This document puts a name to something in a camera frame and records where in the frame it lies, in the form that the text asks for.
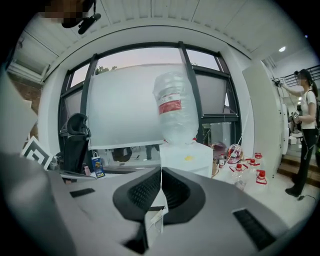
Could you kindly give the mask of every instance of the black pants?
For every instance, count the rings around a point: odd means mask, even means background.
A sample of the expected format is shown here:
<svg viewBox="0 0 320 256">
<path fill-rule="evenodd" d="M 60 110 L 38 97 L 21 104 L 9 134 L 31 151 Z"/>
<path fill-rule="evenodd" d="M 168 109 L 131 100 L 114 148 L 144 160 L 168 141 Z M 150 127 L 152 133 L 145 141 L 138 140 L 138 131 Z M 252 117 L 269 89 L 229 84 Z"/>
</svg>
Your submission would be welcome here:
<svg viewBox="0 0 320 256">
<path fill-rule="evenodd" d="M 152 147 L 154 147 L 156 149 L 156 151 L 160 151 L 160 147 L 158 144 L 155 144 L 155 145 L 148 145 L 148 146 L 145 146 L 146 148 L 146 159 L 147 160 L 151 160 L 152 156 L 151 156 L 151 150 L 152 150 Z"/>
<path fill-rule="evenodd" d="M 312 146 L 316 143 L 316 139 L 318 135 L 317 129 L 303 129 L 302 132 L 303 132 L 304 138 L 302 140 L 300 169 L 296 177 L 296 183 L 294 185 L 299 195 L 304 189 L 305 183 L 307 181 L 309 164 L 310 164 L 312 153 L 315 149 L 315 146 L 314 147 Z"/>
</svg>

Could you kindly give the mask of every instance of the black sneaker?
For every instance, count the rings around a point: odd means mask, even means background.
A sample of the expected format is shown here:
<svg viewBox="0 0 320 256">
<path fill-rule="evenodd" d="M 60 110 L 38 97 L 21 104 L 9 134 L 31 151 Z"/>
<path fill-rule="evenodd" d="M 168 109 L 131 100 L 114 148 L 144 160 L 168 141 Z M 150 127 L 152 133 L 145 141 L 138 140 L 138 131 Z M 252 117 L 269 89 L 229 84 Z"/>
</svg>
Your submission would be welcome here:
<svg viewBox="0 0 320 256">
<path fill-rule="evenodd" d="M 290 195 L 293 196 L 295 198 L 297 198 L 298 196 L 300 196 L 300 192 L 297 191 L 297 189 L 295 188 L 295 186 L 293 186 L 292 188 L 287 188 L 285 190 L 285 192 Z"/>
</svg>

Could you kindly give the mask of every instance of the sky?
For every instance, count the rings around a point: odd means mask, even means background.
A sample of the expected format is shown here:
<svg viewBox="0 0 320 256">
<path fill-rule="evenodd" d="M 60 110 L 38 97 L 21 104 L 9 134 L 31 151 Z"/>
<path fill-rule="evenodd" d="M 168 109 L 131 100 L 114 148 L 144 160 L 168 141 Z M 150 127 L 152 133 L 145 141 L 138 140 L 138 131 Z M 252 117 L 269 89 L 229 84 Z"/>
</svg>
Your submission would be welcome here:
<svg viewBox="0 0 320 256">
<path fill-rule="evenodd" d="M 219 70 L 215 58 L 212 55 L 187 50 L 190 62 L 198 66 Z M 98 61 L 97 68 L 111 68 L 117 66 L 118 69 L 138 66 L 143 64 L 182 64 L 180 51 L 178 48 L 170 47 L 149 47 L 118 52 Z M 78 69 L 73 76 L 71 87 L 84 81 L 86 78 L 89 64 Z"/>
</svg>

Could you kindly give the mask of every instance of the ponytail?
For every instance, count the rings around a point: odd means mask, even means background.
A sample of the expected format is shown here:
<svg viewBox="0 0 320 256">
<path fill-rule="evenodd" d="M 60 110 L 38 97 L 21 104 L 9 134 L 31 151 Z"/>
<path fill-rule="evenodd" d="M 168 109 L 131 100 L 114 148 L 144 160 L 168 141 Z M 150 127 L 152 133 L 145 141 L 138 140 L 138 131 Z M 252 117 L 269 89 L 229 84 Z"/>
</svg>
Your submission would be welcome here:
<svg viewBox="0 0 320 256">
<path fill-rule="evenodd" d="M 315 95 L 316 98 L 318 98 L 318 87 L 316 85 L 316 83 L 314 81 L 310 81 L 310 86 L 311 86 L 311 89 Z"/>
</svg>

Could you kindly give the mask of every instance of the black window frame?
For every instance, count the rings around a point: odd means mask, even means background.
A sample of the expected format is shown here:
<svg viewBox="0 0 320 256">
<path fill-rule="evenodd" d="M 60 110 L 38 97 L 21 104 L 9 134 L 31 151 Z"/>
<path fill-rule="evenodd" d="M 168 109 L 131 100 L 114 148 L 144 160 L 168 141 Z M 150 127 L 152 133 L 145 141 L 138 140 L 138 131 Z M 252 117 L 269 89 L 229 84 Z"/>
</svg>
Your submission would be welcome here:
<svg viewBox="0 0 320 256">
<path fill-rule="evenodd" d="M 134 49 L 143 49 L 143 48 L 159 48 L 159 47 L 177 48 L 180 51 L 182 63 L 185 65 L 186 73 L 192 86 L 192 91 L 193 91 L 193 95 L 194 95 L 195 103 L 197 107 L 198 123 L 199 123 L 197 142 L 202 144 L 204 143 L 204 136 L 203 136 L 204 129 L 202 125 L 213 124 L 213 123 L 231 123 L 232 124 L 231 135 L 230 135 L 231 143 L 237 143 L 240 140 L 241 133 L 242 133 L 242 124 L 241 124 L 241 113 L 240 113 L 238 96 L 237 96 L 237 92 L 236 92 L 235 85 L 232 80 L 230 71 L 221 53 L 214 52 L 214 51 L 211 51 L 202 47 L 190 45 L 190 44 L 184 44 L 182 41 L 145 42 L 145 43 L 136 43 L 136 44 L 117 47 L 117 48 L 102 52 L 100 54 L 96 53 L 90 59 L 87 59 L 86 61 L 80 63 L 79 65 L 67 71 L 65 79 L 63 81 L 63 85 L 62 85 L 60 100 L 59 100 L 59 107 L 58 107 L 58 134 L 59 134 L 59 146 L 60 146 L 61 152 L 63 152 L 66 140 L 69 135 L 67 132 L 67 129 L 61 130 L 61 125 L 64 124 L 63 121 L 67 121 L 65 99 L 79 91 L 82 91 L 81 102 L 80 102 L 80 113 L 86 115 L 90 79 L 91 79 L 91 76 L 95 75 L 95 70 L 96 70 L 98 61 L 106 56 L 124 52 L 124 51 L 129 51 Z M 211 69 L 211 68 L 199 66 L 199 65 L 192 65 L 192 63 L 190 62 L 189 56 L 187 54 L 187 49 L 214 56 L 219 70 L 215 70 L 215 69 Z M 80 68 L 88 64 L 89 64 L 89 67 L 85 76 L 85 80 L 74 85 L 73 87 L 70 87 L 74 73 Z M 226 80 L 227 90 L 230 90 L 230 93 L 228 94 L 229 104 L 231 109 L 235 113 L 203 114 L 196 74 L 201 74 L 204 76 L 211 76 L 218 79 Z M 92 150 L 89 150 L 88 153 L 89 154 L 87 155 L 92 156 Z"/>
</svg>

